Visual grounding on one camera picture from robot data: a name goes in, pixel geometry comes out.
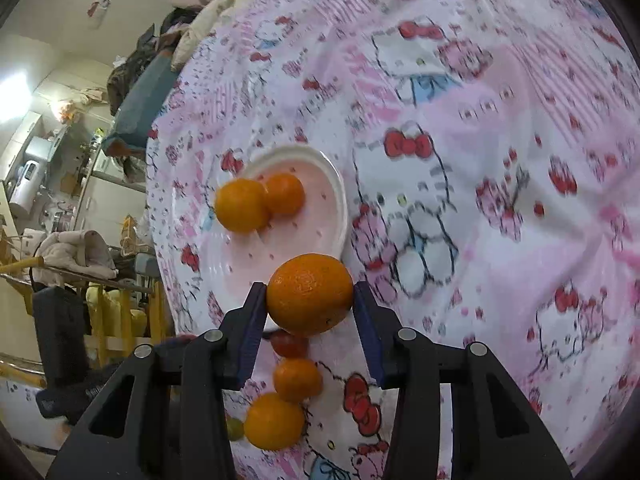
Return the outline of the left hand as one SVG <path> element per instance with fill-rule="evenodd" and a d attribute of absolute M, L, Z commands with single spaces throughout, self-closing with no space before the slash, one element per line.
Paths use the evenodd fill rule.
<path fill-rule="evenodd" d="M 182 334 L 182 335 L 165 339 L 157 346 L 157 348 L 159 349 L 183 348 L 187 344 L 190 344 L 191 341 L 194 341 L 194 339 L 196 339 L 196 336 L 193 334 Z"/>

